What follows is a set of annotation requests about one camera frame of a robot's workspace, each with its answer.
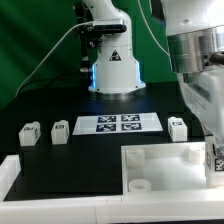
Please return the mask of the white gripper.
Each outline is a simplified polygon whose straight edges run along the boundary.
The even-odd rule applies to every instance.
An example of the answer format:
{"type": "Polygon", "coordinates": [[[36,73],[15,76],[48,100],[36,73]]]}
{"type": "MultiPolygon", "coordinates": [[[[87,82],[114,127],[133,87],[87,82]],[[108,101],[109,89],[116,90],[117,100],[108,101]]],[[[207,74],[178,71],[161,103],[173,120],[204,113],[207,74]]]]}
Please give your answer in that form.
{"type": "Polygon", "coordinates": [[[178,74],[186,106],[219,142],[224,142],[224,68],[178,74]]]}

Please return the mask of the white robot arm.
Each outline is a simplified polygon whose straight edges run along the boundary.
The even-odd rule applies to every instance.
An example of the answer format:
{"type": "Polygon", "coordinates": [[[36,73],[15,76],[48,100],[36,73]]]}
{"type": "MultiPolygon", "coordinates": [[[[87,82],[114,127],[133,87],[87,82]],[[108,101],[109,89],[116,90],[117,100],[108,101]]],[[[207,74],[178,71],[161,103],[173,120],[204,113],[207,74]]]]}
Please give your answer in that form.
{"type": "MultiPolygon", "coordinates": [[[[157,0],[165,18],[171,70],[185,104],[224,142],[224,0],[157,0]]],[[[83,0],[102,35],[92,65],[92,92],[129,94],[145,86],[133,56],[132,22],[112,0],[83,0]]]]}

